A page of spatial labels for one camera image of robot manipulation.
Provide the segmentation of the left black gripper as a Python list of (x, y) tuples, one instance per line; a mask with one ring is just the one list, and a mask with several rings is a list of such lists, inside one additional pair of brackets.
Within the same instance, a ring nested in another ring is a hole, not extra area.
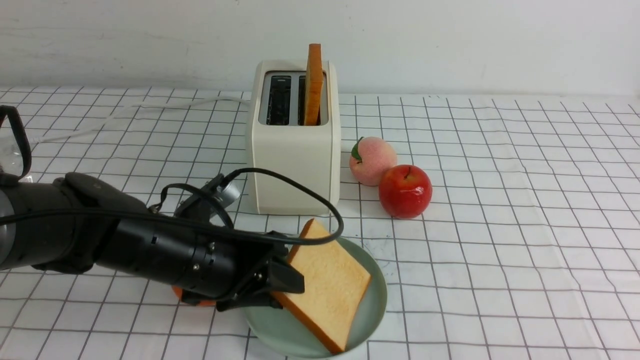
[(286, 260), (271, 259), (270, 244), (257, 234), (157, 214), (100, 222), (96, 264), (183, 289), (208, 287), (218, 312), (283, 309), (270, 293), (306, 290), (304, 276)]

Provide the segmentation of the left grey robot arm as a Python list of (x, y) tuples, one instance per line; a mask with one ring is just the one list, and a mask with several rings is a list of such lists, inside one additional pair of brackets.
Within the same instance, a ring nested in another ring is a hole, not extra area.
[(281, 308), (275, 293), (302, 294), (304, 276), (284, 244), (205, 226), (203, 200), (178, 217), (82, 173), (53, 183), (1, 187), (1, 269), (80, 275), (95, 265), (174, 287), (186, 305), (220, 312)]

